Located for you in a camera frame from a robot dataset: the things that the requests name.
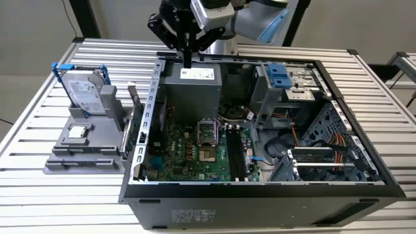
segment small chip component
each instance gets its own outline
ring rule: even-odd
[[[215,147],[200,147],[199,159],[201,162],[215,162]]]
[[[151,170],[148,171],[148,177],[149,177],[151,179],[157,179],[157,170],[151,169]]]
[[[252,149],[247,149],[247,156],[253,156],[253,150]]]
[[[175,175],[183,175],[183,168],[173,168]]]

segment gray floor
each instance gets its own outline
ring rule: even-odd
[[[15,122],[21,111],[31,102],[45,76],[5,76],[0,75],[0,118]],[[0,141],[3,140],[11,124],[0,121]]]

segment barcode label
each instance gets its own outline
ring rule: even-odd
[[[213,68],[181,68],[181,79],[215,80]]]

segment green circuit board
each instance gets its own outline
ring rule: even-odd
[[[245,142],[251,140],[248,131],[241,131],[243,140]],[[148,171],[149,180],[231,181],[224,129],[219,130],[216,146],[207,147],[197,145],[196,125],[185,126],[172,123],[168,125],[165,147],[160,168],[151,168]],[[209,151],[208,156],[201,156],[207,151]],[[249,173],[248,178],[249,181],[259,181],[257,169],[256,166],[253,167],[255,170]]]

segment hard drive label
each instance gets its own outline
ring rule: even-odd
[[[96,86],[89,81],[69,80],[68,84],[79,107],[92,115],[105,114]]]

